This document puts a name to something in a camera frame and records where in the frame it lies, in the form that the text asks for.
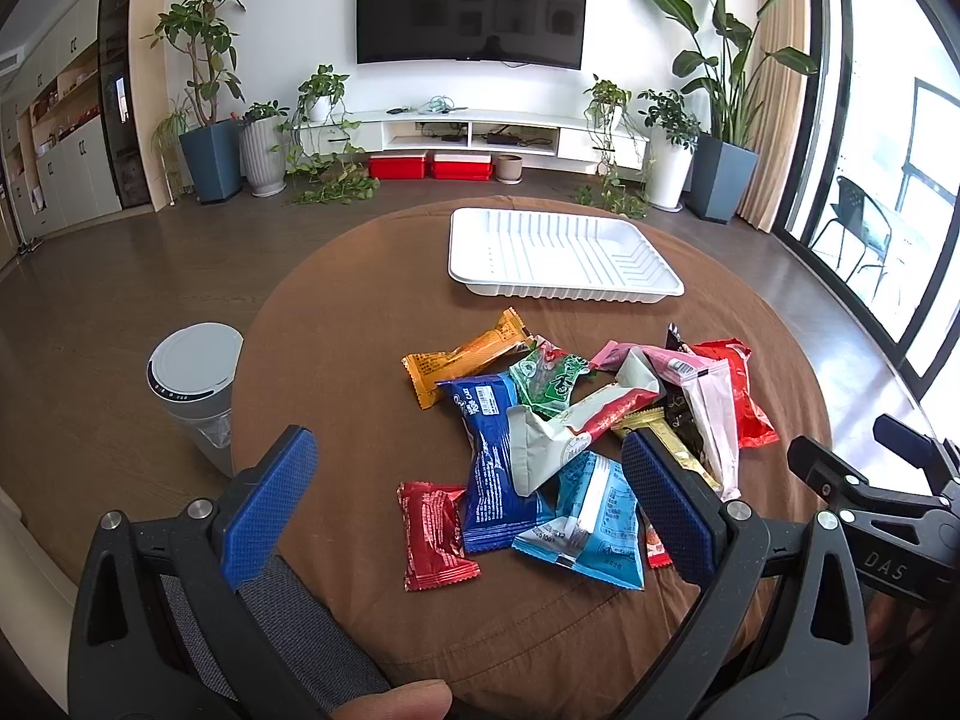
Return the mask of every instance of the light blue snack wrapper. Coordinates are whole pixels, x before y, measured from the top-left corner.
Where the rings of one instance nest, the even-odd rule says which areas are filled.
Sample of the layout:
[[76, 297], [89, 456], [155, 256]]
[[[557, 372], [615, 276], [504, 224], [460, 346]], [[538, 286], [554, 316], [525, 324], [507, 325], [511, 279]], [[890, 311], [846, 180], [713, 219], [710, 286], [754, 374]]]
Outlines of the light blue snack wrapper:
[[556, 519], [514, 539], [514, 549], [630, 590], [643, 589], [637, 498], [619, 463], [581, 452], [560, 470]]

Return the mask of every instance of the tv screen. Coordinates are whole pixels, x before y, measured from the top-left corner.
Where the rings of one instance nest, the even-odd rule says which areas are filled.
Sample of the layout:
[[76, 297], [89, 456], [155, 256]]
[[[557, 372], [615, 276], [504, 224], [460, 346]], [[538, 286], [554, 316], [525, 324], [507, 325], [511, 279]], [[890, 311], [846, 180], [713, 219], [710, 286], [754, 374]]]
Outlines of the tv screen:
[[357, 62], [462, 59], [580, 69], [587, 0], [357, 0]]

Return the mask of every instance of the blue snack wrapper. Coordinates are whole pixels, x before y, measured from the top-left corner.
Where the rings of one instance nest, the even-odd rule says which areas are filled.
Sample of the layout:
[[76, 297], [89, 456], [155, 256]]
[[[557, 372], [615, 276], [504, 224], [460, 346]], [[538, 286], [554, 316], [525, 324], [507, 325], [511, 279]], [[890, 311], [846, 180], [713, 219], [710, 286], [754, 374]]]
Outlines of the blue snack wrapper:
[[460, 409], [473, 450], [464, 549], [472, 553], [505, 549], [518, 533], [553, 518], [540, 493], [521, 498], [514, 490], [507, 409], [517, 405], [517, 387], [506, 373], [454, 379], [439, 386]]
[[643, 589], [637, 498], [619, 463], [581, 452], [560, 471], [556, 519], [514, 539], [514, 549], [630, 590]]

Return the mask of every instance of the round table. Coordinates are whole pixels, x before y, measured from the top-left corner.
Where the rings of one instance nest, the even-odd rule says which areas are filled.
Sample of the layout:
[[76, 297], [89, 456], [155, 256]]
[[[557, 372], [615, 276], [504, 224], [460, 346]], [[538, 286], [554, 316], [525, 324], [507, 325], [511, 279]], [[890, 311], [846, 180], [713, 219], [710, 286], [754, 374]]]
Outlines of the round table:
[[[465, 484], [470, 454], [449, 402], [421, 410], [400, 358], [448, 351], [514, 306], [531, 332], [584, 357], [604, 343], [738, 337], [755, 351], [752, 394], [781, 442], [741, 452], [744, 499], [765, 517], [805, 521], [817, 498], [792, 474], [800, 434], [830, 442], [808, 360], [773, 310], [690, 245], [641, 228], [685, 284], [654, 305], [482, 298], [448, 275], [450, 214], [463, 206], [603, 215], [569, 203], [486, 197], [421, 206], [347, 232], [274, 290], [247, 333], [233, 390], [233, 464], [256, 464], [289, 424], [313, 431], [317, 474], [280, 554], [393, 683], [442, 678], [474, 706], [511, 718], [594, 720], [611, 712], [676, 630], [696, 589], [646, 567], [619, 590], [514, 550], [477, 557], [482, 576], [405, 592], [397, 486]], [[505, 370], [507, 358], [491, 367]], [[578, 384], [575, 399], [611, 381]], [[612, 437], [597, 451], [619, 457]], [[765, 587], [742, 627], [757, 631]]]

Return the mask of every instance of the white trash can lid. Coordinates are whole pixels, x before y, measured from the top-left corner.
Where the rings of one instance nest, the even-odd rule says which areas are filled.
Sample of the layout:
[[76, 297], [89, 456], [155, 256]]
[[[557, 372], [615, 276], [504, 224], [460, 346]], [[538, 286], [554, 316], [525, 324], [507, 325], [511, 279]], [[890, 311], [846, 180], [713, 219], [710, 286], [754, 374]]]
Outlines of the white trash can lid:
[[243, 336], [226, 324], [185, 327], [157, 346], [147, 380], [164, 400], [203, 400], [232, 384], [241, 346]]

